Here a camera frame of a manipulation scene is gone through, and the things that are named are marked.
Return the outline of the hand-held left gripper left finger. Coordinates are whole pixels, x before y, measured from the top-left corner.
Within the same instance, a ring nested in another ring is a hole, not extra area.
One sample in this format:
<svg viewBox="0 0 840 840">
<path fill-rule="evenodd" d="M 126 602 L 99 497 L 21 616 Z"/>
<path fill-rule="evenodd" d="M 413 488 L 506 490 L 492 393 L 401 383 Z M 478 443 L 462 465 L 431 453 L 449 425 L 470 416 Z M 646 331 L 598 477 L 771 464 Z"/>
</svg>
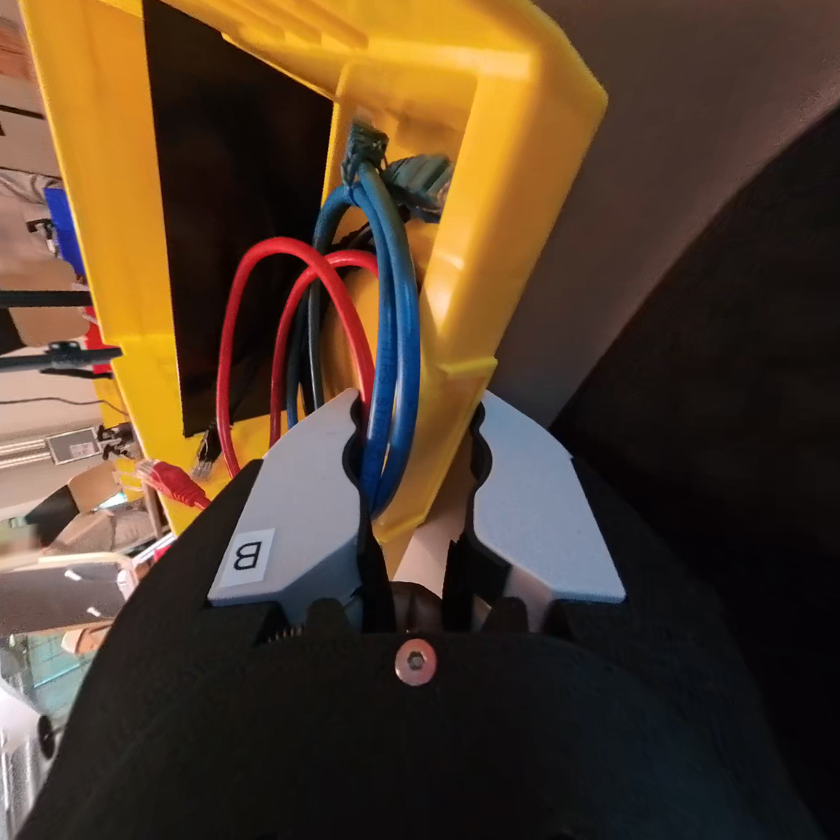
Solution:
<svg viewBox="0 0 840 840">
<path fill-rule="evenodd" d="M 287 624 L 332 599 L 365 632 L 394 632 L 382 549 L 359 487 L 361 394 L 343 391 L 273 444 L 234 527 L 207 599 L 273 602 Z"/>
</svg>

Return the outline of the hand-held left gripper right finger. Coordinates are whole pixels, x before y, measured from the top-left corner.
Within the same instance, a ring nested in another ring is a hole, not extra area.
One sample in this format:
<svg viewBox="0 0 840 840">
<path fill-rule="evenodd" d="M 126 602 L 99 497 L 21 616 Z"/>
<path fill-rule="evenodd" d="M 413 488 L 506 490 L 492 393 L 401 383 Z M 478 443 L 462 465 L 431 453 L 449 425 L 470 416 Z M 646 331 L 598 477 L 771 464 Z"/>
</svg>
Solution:
<svg viewBox="0 0 840 840">
<path fill-rule="evenodd" d="M 567 450 L 491 392 L 469 439 L 475 485 L 463 531 L 448 548 L 445 629 L 565 632 L 566 604 L 625 602 Z"/>
</svg>

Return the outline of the yellow plastic bin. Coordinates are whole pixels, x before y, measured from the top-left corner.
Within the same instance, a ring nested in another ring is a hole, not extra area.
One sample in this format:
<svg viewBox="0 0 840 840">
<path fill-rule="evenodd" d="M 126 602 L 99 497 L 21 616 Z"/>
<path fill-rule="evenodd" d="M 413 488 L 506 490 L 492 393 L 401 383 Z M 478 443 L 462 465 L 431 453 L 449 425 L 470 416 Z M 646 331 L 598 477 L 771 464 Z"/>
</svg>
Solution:
<svg viewBox="0 0 840 840">
<path fill-rule="evenodd" d="M 188 23 L 333 103 L 323 193 L 353 117 L 399 158 L 455 160 L 441 225 L 409 226 L 422 380 L 381 543 L 420 525 L 606 110 L 605 91 L 531 2 L 173 2 Z M 102 337 L 143 452 L 188 469 L 141 2 L 20 2 Z"/>
</svg>

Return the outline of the blue plastic bin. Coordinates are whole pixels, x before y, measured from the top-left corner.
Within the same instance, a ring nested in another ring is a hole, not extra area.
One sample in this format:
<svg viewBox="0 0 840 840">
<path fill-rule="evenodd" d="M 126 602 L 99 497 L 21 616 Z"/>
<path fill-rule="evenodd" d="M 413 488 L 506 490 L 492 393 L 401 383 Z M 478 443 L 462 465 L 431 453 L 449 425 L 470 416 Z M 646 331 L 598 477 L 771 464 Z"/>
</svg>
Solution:
<svg viewBox="0 0 840 840">
<path fill-rule="evenodd" d="M 86 279 L 87 272 L 67 193 L 59 186 L 47 187 L 45 200 L 55 232 L 59 257 L 72 267 L 78 277 Z"/>
</svg>

